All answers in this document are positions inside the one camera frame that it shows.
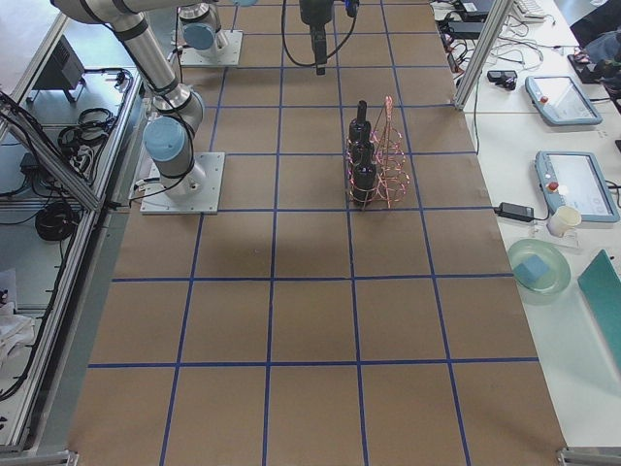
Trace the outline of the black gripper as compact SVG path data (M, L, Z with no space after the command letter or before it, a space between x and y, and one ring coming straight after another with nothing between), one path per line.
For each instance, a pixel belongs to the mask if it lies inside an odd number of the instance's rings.
M327 42L325 24L333 19L333 0L300 0L302 23L310 25L311 48L314 69L318 75L325 74L327 64Z

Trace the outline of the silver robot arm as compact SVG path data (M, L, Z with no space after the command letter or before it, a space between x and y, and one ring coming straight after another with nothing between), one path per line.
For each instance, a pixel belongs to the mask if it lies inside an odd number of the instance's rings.
M178 19L182 37L190 48L207 52L220 51L228 46L215 1L180 7Z
M159 171L161 193L189 195L204 182L196 166L193 139L203 120L200 95L183 83L153 34L147 13L176 9L176 24L186 44L210 50L224 38L214 1L53 1L56 9L84 24L101 24L112 30L124 47L147 89L158 117L147 124L143 142Z

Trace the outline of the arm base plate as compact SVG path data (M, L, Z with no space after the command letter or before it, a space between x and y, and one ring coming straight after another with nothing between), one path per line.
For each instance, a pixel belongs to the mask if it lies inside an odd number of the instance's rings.
M216 215L225 165L224 152L197 152L194 167L175 187L164 179L146 186L140 212L143 215Z
M199 27L182 33L185 44L180 64L184 67L221 68L237 67L243 40L242 30L224 30Z

